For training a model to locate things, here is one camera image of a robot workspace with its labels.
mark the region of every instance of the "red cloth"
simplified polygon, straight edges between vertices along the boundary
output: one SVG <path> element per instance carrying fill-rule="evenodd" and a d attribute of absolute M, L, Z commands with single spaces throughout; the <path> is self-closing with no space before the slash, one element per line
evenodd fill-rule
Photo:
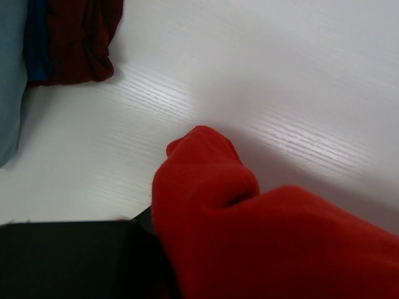
<path fill-rule="evenodd" d="M 309 191 L 265 194 L 199 126 L 167 147 L 153 221 L 184 298 L 399 298 L 399 238 Z"/>
<path fill-rule="evenodd" d="M 100 82 L 112 77 L 108 46 L 122 11 L 123 0 L 47 0 L 54 76 L 29 86 Z"/>

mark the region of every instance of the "teal fabric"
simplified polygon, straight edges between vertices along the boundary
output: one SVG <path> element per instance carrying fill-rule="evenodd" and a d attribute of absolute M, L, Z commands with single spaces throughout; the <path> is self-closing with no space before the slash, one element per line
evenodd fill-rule
<path fill-rule="evenodd" d="M 0 167 L 14 156 L 27 75 L 22 56 L 27 0 L 0 0 Z"/>

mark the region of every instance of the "dark red cloth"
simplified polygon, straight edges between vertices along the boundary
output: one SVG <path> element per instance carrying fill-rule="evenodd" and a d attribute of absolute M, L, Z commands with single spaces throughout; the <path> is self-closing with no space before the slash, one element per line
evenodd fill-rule
<path fill-rule="evenodd" d="M 399 238 L 300 187 L 260 194 L 217 131 L 167 147 L 153 221 L 184 298 L 399 298 Z"/>
<path fill-rule="evenodd" d="M 108 46 L 122 17 L 123 0 L 47 0 L 50 80 L 29 86 L 100 82 L 113 75 Z"/>

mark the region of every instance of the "cloth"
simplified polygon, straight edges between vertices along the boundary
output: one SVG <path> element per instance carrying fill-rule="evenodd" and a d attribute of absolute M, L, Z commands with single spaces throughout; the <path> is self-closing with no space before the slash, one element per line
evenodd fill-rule
<path fill-rule="evenodd" d="M 113 75 L 108 46 L 122 17 L 123 0 L 47 0 L 54 76 L 38 85 L 100 82 Z"/>
<path fill-rule="evenodd" d="M 300 187 L 260 194 L 205 126 L 166 149 L 155 230 L 183 298 L 399 298 L 399 238 Z"/>
<path fill-rule="evenodd" d="M 0 1 L 0 167 L 17 149 L 21 98 L 26 86 L 22 57 L 27 0 Z"/>
<path fill-rule="evenodd" d="M 29 0 L 24 38 L 28 82 L 48 80 L 54 72 L 54 65 L 49 57 L 46 11 L 47 0 Z"/>

